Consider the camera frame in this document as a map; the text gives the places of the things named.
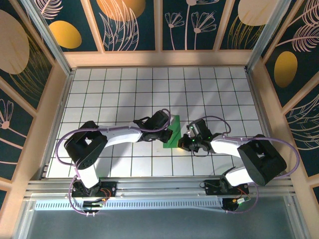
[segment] metal frame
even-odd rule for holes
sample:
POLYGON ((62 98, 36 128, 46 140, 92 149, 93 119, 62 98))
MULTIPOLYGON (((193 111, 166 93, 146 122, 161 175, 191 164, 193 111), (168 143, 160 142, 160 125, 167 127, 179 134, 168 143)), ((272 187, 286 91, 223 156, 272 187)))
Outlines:
POLYGON ((280 0, 278 1, 276 8, 269 18, 268 23, 265 25, 262 33, 260 34, 257 43, 253 49, 253 52, 248 60, 247 72, 249 73, 258 62, 261 54, 266 48, 268 42, 275 33, 277 27, 279 26, 281 19, 285 15, 285 11, 288 9, 291 0, 280 0))
POLYGON ((41 36, 50 48, 52 54, 60 63, 63 71, 67 76, 69 76, 71 74, 71 67, 64 57, 61 47, 57 44, 52 32, 49 30, 48 24, 41 16, 38 7, 35 5, 33 0, 20 0, 20 2, 23 4, 27 13, 30 15, 35 27, 39 30, 41 36))

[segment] leaf illustration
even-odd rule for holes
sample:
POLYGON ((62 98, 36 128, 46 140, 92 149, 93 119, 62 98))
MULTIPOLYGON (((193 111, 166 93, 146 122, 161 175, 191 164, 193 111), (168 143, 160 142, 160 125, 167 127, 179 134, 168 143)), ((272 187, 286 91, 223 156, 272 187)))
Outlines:
POLYGON ((287 121, 298 149, 319 148, 319 96, 303 106, 291 109, 287 121))
POLYGON ((298 52, 311 52, 319 43, 319 24, 315 26, 304 25, 300 27, 294 37, 290 40, 276 45, 280 46, 287 42, 292 42, 293 49, 298 52))
POLYGON ((35 0, 35 4, 45 19, 54 19, 63 8, 62 0, 35 0))
POLYGON ((319 0, 307 1, 302 18, 308 26, 319 24, 319 0))
POLYGON ((115 0, 110 0, 110 3, 102 0, 101 3, 103 12, 109 16, 104 17, 99 13, 104 24, 105 49, 107 51, 127 51, 132 48, 136 50, 139 43, 139 25, 134 12, 127 8, 123 1, 123 8, 115 0))

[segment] green object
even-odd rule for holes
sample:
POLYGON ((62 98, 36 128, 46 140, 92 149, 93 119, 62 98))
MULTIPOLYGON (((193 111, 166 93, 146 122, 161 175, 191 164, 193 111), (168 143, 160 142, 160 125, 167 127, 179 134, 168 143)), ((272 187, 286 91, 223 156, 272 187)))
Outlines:
POLYGON ((177 148, 177 143, 181 138, 179 116, 174 116, 174 123, 168 128, 173 130, 173 134, 167 143, 163 143, 163 148, 177 148))

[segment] wooden frame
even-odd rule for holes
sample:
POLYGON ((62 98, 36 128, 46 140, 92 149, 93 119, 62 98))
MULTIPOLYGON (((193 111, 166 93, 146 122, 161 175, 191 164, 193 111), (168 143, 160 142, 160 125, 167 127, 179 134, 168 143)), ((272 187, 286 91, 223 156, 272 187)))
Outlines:
MULTIPOLYGON (((287 111, 287 109, 284 110, 281 107, 276 91, 269 77, 265 64, 262 62, 262 59, 259 60, 253 69, 252 76, 257 92, 260 94, 262 99, 270 126, 271 136, 285 140, 294 147, 297 147, 285 117, 285 111, 287 111)), ((301 89, 296 94, 298 96, 298 100, 295 100, 295 103, 303 98, 304 91, 305 90, 301 89)), ((287 170, 291 170, 296 163, 296 157, 292 151, 288 147, 282 147, 279 144, 274 144, 274 146, 286 160, 287 170)), ((299 168, 291 175, 291 179, 310 234, 313 238, 316 238, 317 235, 319 235, 319 207, 317 200, 315 200, 311 185, 319 183, 319 177, 317 177, 317 175, 308 177, 301 161, 299 168)))

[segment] grid tile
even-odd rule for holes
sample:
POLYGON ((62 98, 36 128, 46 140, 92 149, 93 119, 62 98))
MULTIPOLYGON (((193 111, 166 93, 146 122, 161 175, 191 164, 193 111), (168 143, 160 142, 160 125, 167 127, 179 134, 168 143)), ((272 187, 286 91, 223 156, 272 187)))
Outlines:
POLYGON ((106 69, 92 69, 90 81, 105 80, 106 69))
POLYGON ((74 81, 88 81, 91 69, 77 69, 74 75, 74 81))
POLYGON ((152 68, 138 68, 138 79, 146 80, 153 78, 153 69, 152 68))
POLYGON ((151 157, 134 157, 132 159, 132 177, 147 177, 152 175, 151 157))
POLYGON ((181 67, 171 67, 168 69, 169 79, 184 79, 184 70, 181 67))
POLYGON ((194 175, 195 176, 209 176, 214 175, 213 162, 211 156, 208 157, 194 157, 194 175))
POLYGON ((185 79, 200 79, 198 67, 185 67, 184 77, 185 79))
POLYGON ((85 94, 70 94, 67 107, 83 107, 85 94))
POLYGON ((203 92, 218 91, 216 79, 201 79, 200 81, 203 92))
MULTIPOLYGON (((76 71, 58 138, 85 121, 128 125, 163 108, 180 116, 182 135, 190 121, 205 115, 225 118, 232 127, 230 136, 261 133, 243 68, 111 68, 76 71)), ((212 133, 226 131, 225 123, 214 118, 208 118, 207 125, 212 133)), ((70 161, 63 146, 59 154, 70 161)), ((52 157, 48 177, 75 175, 73 168, 63 168, 52 157)), ((99 177, 219 175, 241 163, 229 155, 196 157, 179 148, 163 148, 158 140, 110 146, 100 157, 95 163, 99 177)))
POLYGON ((196 80, 185 80, 187 92, 202 92, 200 79, 196 80))
POLYGON ((73 81, 70 93, 86 93, 88 81, 73 81))
POLYGON ((86 94, 84 107, 100 107, 102 94, 86 94))
POLYGON ((136 92, 152 92, 153 80, 137 80, 136 92))
POLYGON ((103 81, 89 81, 87 93, 102 93, 104 87, 103 81))
POLYGON ((153 81, 153 92, 168 92, 168 80, 153 81))
POLYGON ((229 70, 233 79, 246 78, 246 73, 243 67, 229 67, 229 70))
POLYGON ((120 80, 122 69, 107 69, 105 79, 106 80, 120 80))
POLYGON ((217 79, 231 79, 228 67, 215 67, 215 73, 217 79))
POLYGON ((219 91, 234 91, 232 79, 217 79, 219 91))
POLYGON ((172 176, 171 157, 153 158, 153 176, 172 176))
POLYGON ((201 79, 214 79, 215 78, 214 67, 200 67, 199 73, 200 73, 201 79))
POLYGON ((174 176, 193 176, 191 157, 173 157, 174 176))

